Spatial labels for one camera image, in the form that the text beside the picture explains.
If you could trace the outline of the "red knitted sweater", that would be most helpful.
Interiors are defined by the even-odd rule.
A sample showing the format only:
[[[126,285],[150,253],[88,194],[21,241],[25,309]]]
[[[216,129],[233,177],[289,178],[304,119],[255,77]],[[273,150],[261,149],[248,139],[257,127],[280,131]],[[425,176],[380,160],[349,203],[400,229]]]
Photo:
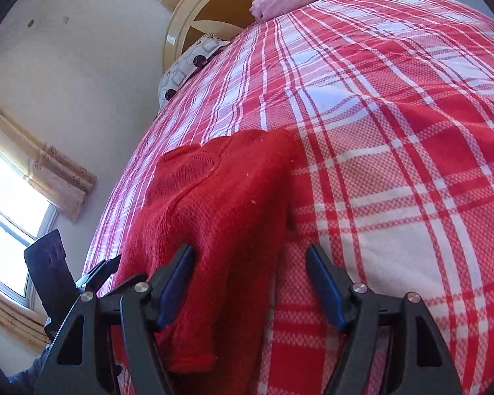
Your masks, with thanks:
[[[193,246],[195,266],[183,304],[157,337],[175,393],[252,389],[300,154],[291,132],[255,129],[185,145],[158,159],[123,243],[115,283],[151,275],[180,245]]]

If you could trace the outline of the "beige side curtain left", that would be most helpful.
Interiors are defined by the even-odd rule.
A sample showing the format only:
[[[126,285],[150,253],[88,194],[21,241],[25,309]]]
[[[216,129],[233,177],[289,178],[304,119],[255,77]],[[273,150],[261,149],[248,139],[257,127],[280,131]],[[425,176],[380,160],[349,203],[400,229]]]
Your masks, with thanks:
[[[50,343],[44,325],[46,317],[26,308],[0,292],[0,328],[33,351],[41,352]]]

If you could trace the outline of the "beige side curtain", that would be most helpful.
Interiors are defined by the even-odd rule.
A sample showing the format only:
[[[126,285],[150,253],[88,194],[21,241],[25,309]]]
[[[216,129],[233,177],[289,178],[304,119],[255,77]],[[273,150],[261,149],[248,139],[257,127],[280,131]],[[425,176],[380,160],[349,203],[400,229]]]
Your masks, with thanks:
[[[26,308],[0,292],[0,328],[33,351],[41,352],[50,343],[44,325],[46,317]]]
[[[79,219],[97,176],[33,135],[1,105],[0,157],[61,215]]]

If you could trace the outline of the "side window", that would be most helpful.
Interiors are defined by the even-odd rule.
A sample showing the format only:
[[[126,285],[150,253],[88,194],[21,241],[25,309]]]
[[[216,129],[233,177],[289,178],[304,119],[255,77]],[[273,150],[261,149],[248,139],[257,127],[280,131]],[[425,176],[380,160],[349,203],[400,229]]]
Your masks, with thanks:
[[[31,308],[35,288],[24,251],[52,229],[56,208],[0,156],[0,293]]]

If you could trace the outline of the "beige side curtain right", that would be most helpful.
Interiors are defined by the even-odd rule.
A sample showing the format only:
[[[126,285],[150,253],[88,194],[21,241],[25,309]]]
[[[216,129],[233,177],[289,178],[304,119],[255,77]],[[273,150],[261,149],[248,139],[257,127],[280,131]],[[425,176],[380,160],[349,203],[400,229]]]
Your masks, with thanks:
[[[79,219],[97,176],[33,135],[1,105],[0,157],[61,215]]]

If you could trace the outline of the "red white plaid bedspread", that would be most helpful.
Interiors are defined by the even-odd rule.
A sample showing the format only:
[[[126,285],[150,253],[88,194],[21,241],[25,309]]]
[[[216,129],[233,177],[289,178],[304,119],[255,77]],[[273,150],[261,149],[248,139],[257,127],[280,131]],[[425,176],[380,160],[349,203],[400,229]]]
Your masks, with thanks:
[[[244,130],[284,129],[289,232],[246,394],[320,394],[343,337],[306,274],[320,244],[352,280],[414,291],[462,392],[494,381],[494,20],[453,0],[320,0],[241,33],[155,118],[85,259],[121,255],[158,159]]]

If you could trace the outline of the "grey patterned pillow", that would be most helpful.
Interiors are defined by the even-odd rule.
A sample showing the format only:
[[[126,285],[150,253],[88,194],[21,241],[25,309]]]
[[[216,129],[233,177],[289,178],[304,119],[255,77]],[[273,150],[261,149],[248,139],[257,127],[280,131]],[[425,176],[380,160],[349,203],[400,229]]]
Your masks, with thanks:
[[[229,45],[228,40],[205,34],[184,51],[160,79],[158,88],[159,109],[162,110],[184,84],[203,70],[227,45]]]

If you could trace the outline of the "cream wooden headboard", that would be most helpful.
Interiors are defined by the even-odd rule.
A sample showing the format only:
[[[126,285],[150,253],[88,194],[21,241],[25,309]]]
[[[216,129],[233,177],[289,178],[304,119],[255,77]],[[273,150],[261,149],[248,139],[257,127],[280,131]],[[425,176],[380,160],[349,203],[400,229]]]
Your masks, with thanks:
[[[181,0],[174,9],[163,49],[168,69],[203,35],[230,40],[254,23],[254,0]]]

